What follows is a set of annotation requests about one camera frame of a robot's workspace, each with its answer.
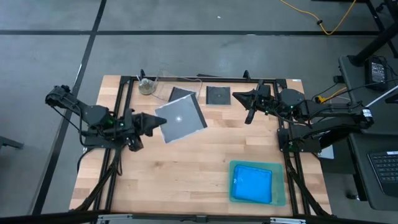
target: blue sponge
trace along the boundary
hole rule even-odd
[[[272,171],[242,165],[235,166],[232,187],[234,198],[271,203],[271,189]]]

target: wooden table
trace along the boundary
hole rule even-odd
[[[120,76],[104,76],[98,105],[113,109],[119,80]],[[134,82],[131,108],[138,113],[154,114],[154,110],[165,102],[140,94],[137,84]],[[124,150],[123,175],[116,178],[112,211],[184,215],[292,215],[286,173],[287,203],[284,207],[229,201],[228,168],[231,160],[284,164],[276,136],[278,120],[274,116],[257,113],[252,124],[246,125],[244,120],[248,112],[233,97],[231,106],[207,106],[207,85],[230,86],[231,92],[234,92],[252,90],[257,84],[203,82],[198,102],[208,125],[205,130],[165,144],[160,128],[157,128],[153,137],[142,137],[143,149],[138,152]],[[303,92],[300,80],[287,80],[287,85],[288,88]],[[310,153],[300,155],[309,191],[323,209],[330,213],[319,161]],[[104,149],[98,149],[82,160],[70,208],[79,206],[97,184],[103,156]],[[108,186],[104,189],[100,208],[104,208]],[[303,213],[297,186],[296,195],[298,208]]]

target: keyboard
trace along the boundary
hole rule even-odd
[[[368,154],[384,194],[398,197],[398,151]]]

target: plastic container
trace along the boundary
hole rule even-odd
[[[234,172],[236,166],[238,167],[252,167],[262,170],[269,170],[272,172],[271,175],[271,202],[265,203],[267,200],[245,200],[241,198],[233,197],[234,192]],[[258,181],[258,184],[266,184],[265,180]],[[253,186],[253,191],[258,190],[259,186]],[[275,206],[285,206],[285,185],[284,185],[284,173],[282,164],[270,163],[270,162],[251,162],[251,161],[231,161],[229,163],[229,200],[231,202],[240,203],[262,203]]]

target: concrete floor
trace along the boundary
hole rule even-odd
[[[347,3],[290,1],[316,12],[334,27]],[[0,29],[91,30],[100,0],[0,0]],[[381,14],[391,23],[388,13]],[[99,30],[319,30],[313,18],[278,0],[113,0]],[[341,30],[377,30],[365,4],[357,4]],[[0,217],[29,213],[60,117],[44,104],[54,85],[73,86],[87,35],[0,35],[0,135],[24,142],[0,151]],[[241,77],[299,78],[307,96],[321,92],[339,75],[338,57],[356,54],[372,37],[240,35],[97,36],[79,99],[95,104],[103,75],[148,74],[166,69],[178,76],[197,73]],[[383,47],[378,55],[391,56]],[[69,128],[44,206],[44,213],[68,210],[82,147]],[[397,212],[372,210],[345,198],[351,177],[325,174],[331,208],[342,218],[394,223]],[[160,223],[160,221],[140,221]]]

